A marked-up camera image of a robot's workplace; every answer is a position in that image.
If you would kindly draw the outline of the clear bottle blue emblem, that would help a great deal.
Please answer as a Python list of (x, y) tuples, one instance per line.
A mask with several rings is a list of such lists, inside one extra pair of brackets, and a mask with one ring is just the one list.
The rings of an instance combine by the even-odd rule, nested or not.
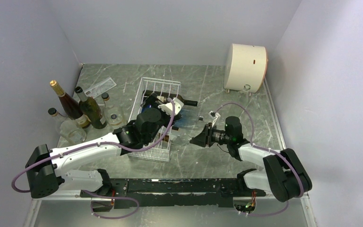
[(104, 101), (104, 116), (106, 121), (113, 128), (124, 125), (124, 113), (120, 105), (115, 105), (107, 92), (101, 94)]

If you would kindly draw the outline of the green wine bottle white label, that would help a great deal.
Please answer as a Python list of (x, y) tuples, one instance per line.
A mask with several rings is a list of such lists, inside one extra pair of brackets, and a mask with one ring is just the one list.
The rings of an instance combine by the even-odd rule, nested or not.
[(76, 87), (74, 91), (80, 99), (79, 107), (82, 113), (88, 117), (92, 126), (95, 129), (104, 129), (107, 126), (107, 122), (95, 99), (87, 96), (80, 86)]

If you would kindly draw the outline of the small clear glass bottle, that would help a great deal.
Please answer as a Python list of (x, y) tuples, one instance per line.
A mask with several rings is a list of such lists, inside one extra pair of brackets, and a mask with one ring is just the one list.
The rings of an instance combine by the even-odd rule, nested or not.
[(244, 87), (243, 87), (243, 92), (247, 96), (250, 96), (251, 95), (251, 86), (249, 84), (245, 84)]

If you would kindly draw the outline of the clear bottle cork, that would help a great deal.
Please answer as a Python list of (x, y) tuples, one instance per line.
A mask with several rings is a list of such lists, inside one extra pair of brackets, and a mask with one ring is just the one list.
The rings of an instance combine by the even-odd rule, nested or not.
[(48, 114), (55, 120), (56, 131), (70, 144), (76, 145), (86, 140), (86, 132), (68, 117), (60, 114), (55, 108), (49, 108)]

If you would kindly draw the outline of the clear bottle black gold cap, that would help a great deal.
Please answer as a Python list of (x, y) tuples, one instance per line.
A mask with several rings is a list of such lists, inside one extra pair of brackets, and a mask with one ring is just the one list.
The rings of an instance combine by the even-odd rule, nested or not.
[[(163, 132), (165, 131), (165, 129), (166, 129), (165, 126), (161, 127), (161, 129), (159, 130), (158, 134), (156, 135), (156, 139), (161, 138), (161, 136), (162, 136)], [(180, 131), (181, 130), (180, 130), (179, 127), (173, 126), (166, 133), (166, 135), (163, 137), (162, 141), (169, 142), (169, 141), (175, 140), (179, 136), (179, 132)]]

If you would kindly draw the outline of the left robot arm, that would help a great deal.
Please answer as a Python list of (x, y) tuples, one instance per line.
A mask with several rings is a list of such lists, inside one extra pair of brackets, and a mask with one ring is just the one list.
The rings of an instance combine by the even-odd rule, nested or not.
[(177, 97), (163, 103), (152, 93), (145, 101), (148, 107), (135, 120), (95, 140), (63, 148), (37, 146), (25, 166), (33, 199), (40, 199), (62, 190), (84, 190), (104, 197), (112, 183), (105, 170), (79, 171), (77, 168), (108, 157), (149, 150), (159, 144), (175, 121), (184, 103)]

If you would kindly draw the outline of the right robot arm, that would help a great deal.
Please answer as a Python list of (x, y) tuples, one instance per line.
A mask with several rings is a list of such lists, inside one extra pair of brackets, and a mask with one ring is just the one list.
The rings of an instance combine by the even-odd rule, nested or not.
[(218, 130), (212, 123), (205, 124), (190, 143), (203, 148), (226, 145), (231, 157), (262, 168), (240, 172), (236, 190), (242, 196), (258, 189), (271, 192), (278, 201), (285, 202), (312, 189), (312, 181), (293, 149), (274, 151), (251, 144), (243, 137), (242, 124), (236, 116), (226, 118), (224, 130)]

